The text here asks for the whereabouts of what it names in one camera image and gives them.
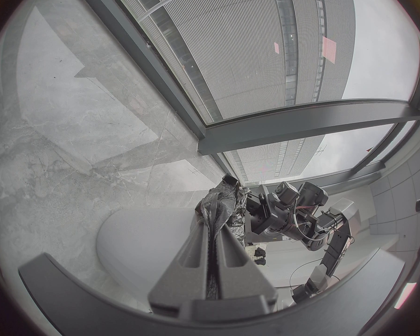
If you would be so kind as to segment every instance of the concrete floor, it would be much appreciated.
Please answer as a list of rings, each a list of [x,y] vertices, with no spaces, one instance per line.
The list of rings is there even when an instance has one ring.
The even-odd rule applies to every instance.
[[[223,176],[83,0],[26,0],[0,38],[0,267],[51,335],[17,268],[47,252],[90,287],[146,310],[101,266],[103,221],[194,206]]]

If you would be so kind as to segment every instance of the crumpled plastic bag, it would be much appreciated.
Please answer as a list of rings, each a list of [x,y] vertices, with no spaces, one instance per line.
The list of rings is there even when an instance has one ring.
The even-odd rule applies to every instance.
[[[240,182],[226,174],[223,180],[196,205],[198,218],[202,218],[209,229],[209,264],[207,298],[217,298],[217,258],[215,243],[218,233],[224,224],[231,220],[229,226],[236,238],[244,246],[244,212],[246,209],[248,189],[241,187]]]

